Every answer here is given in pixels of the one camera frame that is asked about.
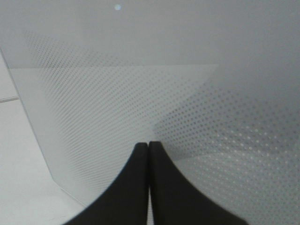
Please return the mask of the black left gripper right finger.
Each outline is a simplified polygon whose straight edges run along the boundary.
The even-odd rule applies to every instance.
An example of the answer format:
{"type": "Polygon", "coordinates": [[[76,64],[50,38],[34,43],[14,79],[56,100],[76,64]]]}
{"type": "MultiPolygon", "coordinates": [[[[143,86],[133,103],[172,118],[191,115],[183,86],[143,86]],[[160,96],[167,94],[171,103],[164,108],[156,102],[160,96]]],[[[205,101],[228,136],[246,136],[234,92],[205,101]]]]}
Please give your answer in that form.
{"type": "Polygon", "coordinates": [[[149,143],[150,196],[156,225],[245,225],[196,189],[178,170],[161,142],[149,143]]]}

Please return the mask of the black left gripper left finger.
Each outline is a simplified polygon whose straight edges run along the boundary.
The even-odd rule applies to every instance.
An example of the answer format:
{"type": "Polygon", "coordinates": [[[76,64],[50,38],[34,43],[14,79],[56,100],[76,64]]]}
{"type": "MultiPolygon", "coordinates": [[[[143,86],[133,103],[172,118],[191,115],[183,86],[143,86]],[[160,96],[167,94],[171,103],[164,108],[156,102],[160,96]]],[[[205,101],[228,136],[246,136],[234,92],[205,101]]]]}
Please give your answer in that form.
{"type": "Polygon", "coordinates": [[[140,142],[105,192],[66,224],[145,225],[148,200],[148,144],[140,142]]]}

